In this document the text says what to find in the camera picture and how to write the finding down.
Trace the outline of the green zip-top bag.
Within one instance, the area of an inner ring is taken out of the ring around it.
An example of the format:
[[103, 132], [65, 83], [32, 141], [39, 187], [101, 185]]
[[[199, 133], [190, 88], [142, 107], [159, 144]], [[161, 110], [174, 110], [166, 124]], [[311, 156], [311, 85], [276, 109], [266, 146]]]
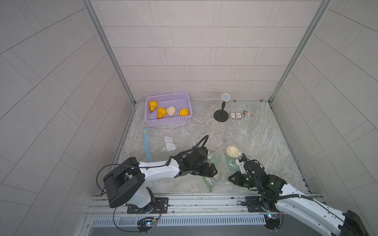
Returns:
[[210, 193], [226, 193], [231, 191], [234, 184], [228, 178], [240, 171], [236, 158], [229, 157], [222, 148], [218, 148], [208, 156], [208, 161], [215, 165], [218, 173], [210, 178], [204, 177], [204, 181]]

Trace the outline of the pale round fruit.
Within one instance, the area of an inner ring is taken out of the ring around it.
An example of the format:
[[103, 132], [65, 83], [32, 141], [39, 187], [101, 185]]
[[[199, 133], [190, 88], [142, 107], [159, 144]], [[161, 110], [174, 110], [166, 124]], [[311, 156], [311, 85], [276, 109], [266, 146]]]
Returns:
[[166, 113], [169, 115], [169, 116], [174, 116], [176, 114], [176, 108], [174, 106], [169, 106], [167, 109], [166, 109]]
[[234, 145], [227, 146], [225, 153], [230, 158], [238, 158], [239, 156], [242, 155], [242, 152], [240, 151], [240, 149]]
[[215, 174], [213, 176], [214, 179], [217, 179], [219, 177], [219, 170], [215, 169]]

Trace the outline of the blue zip-top bag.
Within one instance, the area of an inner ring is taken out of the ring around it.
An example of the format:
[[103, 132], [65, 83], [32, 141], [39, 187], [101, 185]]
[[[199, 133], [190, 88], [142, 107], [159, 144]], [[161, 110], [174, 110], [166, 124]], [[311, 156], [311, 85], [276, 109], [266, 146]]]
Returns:
[[167, 161], [193, 145], [193, 135], [180, 129], [144, 129], [144, 147], [149, 162]]

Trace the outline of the yellow pear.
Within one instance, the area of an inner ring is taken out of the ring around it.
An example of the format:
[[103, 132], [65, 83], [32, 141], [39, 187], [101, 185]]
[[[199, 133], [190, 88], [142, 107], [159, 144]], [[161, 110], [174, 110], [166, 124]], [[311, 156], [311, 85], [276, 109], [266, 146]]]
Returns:
[[167, 111], [164, 108], [162, 108], [162, 107], [158, 108], [157, 119], [162, 119], [166, 115], [167, 115]]
[[149, 105], [149, 110], [152, 113], [158, 107], [158, 102], [150, 101], [148, 105]]
[[190, 111], [186, 108], [182, 109], [179, 111], [179, 115], [180, 116], [189, 116], [190, 115]]

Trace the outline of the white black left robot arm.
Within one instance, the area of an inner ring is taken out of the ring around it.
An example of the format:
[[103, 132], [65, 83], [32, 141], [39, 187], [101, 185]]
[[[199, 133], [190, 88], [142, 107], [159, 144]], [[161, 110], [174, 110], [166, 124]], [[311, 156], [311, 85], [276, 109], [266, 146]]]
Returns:
[[130, 157], [103, 177], [109, 206], [116, 208], [128, 203], [150, 211], [156, 202], [148, 187], [150, 182], [187, 174], [212, 178], [218, 170], [207, 159], [206, 147], [193, 147], [160, 162], [139, 162]]

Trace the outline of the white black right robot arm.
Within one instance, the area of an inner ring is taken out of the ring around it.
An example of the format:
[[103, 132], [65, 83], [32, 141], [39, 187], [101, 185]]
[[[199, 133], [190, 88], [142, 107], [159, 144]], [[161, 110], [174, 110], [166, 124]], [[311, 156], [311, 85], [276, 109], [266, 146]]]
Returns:
[[228, 179], [234, 185], [256, 191], [262, 208], [292, 216], [323, 236], [367, 236], [369, 233], [360, 216], [348, 210], [342, 212], [302, 193], [284, 179], [267, 174], [263, 165], [241, 156], [240, 168]]

